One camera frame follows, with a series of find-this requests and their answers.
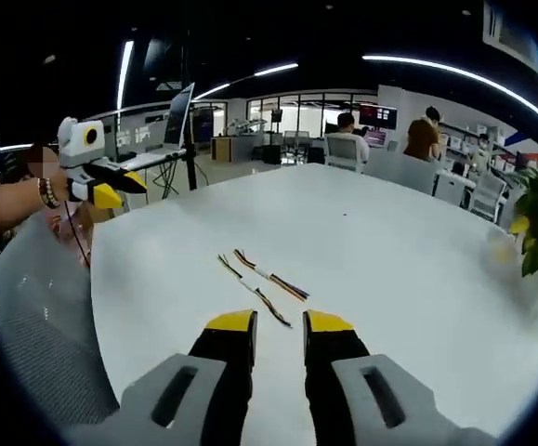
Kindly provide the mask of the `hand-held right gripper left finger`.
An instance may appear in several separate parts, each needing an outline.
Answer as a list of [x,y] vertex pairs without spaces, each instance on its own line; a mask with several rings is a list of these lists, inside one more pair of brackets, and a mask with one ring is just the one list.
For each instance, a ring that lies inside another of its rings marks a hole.
[[190,352],[175,354],[133,382],[120,412],[137,445],[239,445],[253,393],[257,312],[221,314]]

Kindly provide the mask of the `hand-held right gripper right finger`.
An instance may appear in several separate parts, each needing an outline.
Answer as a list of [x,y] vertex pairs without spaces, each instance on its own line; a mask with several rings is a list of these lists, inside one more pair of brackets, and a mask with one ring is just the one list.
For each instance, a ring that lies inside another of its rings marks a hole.
[[313,309],[303,313],[305,391],[319,445],[493,445],[437,408],[433,391],[354,327]]

